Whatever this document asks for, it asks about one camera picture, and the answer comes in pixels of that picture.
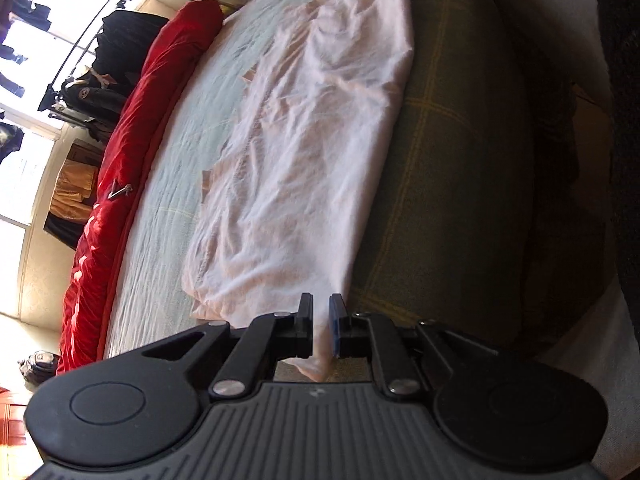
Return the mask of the white printed t-shirt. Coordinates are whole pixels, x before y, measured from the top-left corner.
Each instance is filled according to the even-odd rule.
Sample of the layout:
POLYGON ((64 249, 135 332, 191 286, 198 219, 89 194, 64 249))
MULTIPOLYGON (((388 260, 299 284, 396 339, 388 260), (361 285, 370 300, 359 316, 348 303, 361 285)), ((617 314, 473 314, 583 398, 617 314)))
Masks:
POLYGON ((326 378, 329 296, 348 292, 412 59, 410 0, 285 11, 203 174, 182 274, 196 318, 244 327, 311 294, 314 348, 295 365, 326 378))

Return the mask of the yellow brown hanging clothes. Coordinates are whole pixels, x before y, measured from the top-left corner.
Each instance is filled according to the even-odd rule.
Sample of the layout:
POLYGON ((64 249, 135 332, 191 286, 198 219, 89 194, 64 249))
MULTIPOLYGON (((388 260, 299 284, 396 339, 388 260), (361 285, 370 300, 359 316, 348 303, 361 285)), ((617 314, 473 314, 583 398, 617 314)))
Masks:
POLYGON ((96 202, 104 151, 73 140, 55 179, 43 229, 70 249, 76 249, 96 202))

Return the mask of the metal clothes rack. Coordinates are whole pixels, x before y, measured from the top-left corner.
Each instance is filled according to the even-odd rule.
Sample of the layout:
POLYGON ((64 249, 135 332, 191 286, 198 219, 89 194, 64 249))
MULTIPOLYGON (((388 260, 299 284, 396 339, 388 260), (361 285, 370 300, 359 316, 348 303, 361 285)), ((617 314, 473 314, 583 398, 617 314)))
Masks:
MULTIPOLYGON (((137 12, 160 15, 169 20, 189 1, 195 0, 58 0, 52 6, 56 12, 53 24, 58 29, 51 32, 51 36, 55 47, 61 47, 63 51, 46 57, 46 67, 53 73, 47 76, 46 84, 37 92, 38 113, 56 113, 56 106, 64 102, 62 87, 88 73, 98 58, 107 58, 107 65, 115 63, 111 50, 122 53, 125 58, 141 58, 138 43, 142 33, 136 29, 138 20, 112 20, 112 14, 137 12)), ((224 13, 240 6, 230 0, 218 1, 224 13)))

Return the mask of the green plaid bed sheet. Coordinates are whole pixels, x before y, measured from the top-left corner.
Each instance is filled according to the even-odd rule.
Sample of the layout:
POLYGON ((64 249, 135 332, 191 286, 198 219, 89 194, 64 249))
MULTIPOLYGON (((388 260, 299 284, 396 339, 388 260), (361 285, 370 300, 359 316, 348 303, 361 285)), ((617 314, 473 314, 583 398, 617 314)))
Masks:
MULTIPOLYGON (((186 250, 239 118, 246 73, 285 11, 252 0, 222 26, 168 120, 129 232, 104 359, 201 320, 186 250)), ((433 320, 543 356, 601 290, 601 229, 575 195, 573 90, 611 103, 597 0, 410 0, 413 59, 349 309, 433 320)))

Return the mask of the grey backpack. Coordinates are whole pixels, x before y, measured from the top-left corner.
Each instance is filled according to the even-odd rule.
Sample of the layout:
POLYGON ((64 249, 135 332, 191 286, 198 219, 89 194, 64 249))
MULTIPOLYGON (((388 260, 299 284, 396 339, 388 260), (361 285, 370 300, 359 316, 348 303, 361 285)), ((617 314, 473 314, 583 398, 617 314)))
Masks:
POLYGON ((19 362, 18 368, 25 382, 38 387, 55 376, 59 360, 56 353, 39 350, 19 362))

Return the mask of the wooden headboard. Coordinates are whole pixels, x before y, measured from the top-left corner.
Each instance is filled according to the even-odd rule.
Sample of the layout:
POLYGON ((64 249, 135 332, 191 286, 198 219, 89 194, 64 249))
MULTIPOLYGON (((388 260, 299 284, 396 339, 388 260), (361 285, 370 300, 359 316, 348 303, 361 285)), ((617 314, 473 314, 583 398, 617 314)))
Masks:
POLYGON ((42 459, 24 422, 28 396, 1 388, 1 478, 29 479, 42 459))

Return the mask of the black jacket with patch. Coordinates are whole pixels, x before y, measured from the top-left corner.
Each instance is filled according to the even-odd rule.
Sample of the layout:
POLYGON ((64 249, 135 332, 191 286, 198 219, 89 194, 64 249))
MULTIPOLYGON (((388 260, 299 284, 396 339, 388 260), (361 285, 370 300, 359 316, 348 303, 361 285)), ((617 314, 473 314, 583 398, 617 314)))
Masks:
POLYGON ((90 81, 82 79, 64 82, 61 94, 68 108, 90 118, 87 126, 90 136, 107 144, 119 122, 127 101, 126 96, 109 88, 102 88, 99 84, 94 86, 90 81))

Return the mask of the red quilt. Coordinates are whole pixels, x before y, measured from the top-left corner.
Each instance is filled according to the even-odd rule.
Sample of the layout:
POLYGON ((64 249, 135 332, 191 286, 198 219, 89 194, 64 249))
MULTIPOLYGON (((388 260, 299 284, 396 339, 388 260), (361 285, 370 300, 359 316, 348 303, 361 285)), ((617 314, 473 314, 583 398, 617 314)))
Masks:
POLYGON ((102 360, 122 258, 168 120, 224 24, 216 0, 186 4, 161 30, 108 141, 96 202, 75 252, 63 299, 62 375, 102 360))

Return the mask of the black hanging coat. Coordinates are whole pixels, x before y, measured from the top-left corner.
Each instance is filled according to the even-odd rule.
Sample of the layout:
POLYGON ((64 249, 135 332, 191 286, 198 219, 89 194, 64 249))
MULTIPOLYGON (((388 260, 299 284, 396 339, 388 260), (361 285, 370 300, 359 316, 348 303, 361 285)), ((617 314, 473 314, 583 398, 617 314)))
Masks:
POLYGON ((130 91, 140 79, 150 47, 168 18, 142 12, 116 10, 102 18, 96 59, 92 68, 130 91))

